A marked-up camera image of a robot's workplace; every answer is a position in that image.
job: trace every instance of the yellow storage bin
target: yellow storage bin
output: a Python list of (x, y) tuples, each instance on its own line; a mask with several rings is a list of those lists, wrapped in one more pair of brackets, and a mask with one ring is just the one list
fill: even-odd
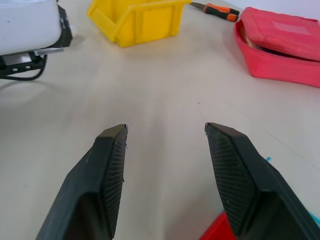
[(175, 36), (191, 0), (93, 0), (87, 15), (111, 42), (129, 47)]

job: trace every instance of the pink case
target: pink case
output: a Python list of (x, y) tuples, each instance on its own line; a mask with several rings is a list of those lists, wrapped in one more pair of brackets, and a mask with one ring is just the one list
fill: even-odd
[[(263, 48), (250, 47), (241, 35)], [(315, 19), (246, 8), (234, 35), (253, 77), (320, 88), (320, 25)]]

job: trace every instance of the white robot part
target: white robot part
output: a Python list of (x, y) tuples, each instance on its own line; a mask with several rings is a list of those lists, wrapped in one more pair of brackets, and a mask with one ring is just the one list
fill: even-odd
[(0, 56), (47, 48), (61, 32), (56, 0), (0, 0)]

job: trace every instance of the table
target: table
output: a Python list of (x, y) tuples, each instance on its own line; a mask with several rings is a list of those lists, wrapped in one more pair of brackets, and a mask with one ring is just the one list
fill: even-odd
[(0, 81), (0, 239), (35, 239), (67, 173), (122, 123), (115, 240), (194, 240), (218, 216), (206, 122), (247, 134), (320, 216), (318, 88), (251, 77), (234, 23), (188, 5), (178, 36), (119, 48), (86, 17), (89, 0), (60, 4), (72, 46), (37, 81)]

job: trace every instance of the red object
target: red object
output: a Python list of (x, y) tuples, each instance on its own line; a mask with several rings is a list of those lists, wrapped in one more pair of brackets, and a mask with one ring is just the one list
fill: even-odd
[(320, 88), (317, 20), (247, 7), (234, 35), (253, 77)]
[(214, 220), (199, 240), (236, 240), (225, 212)]

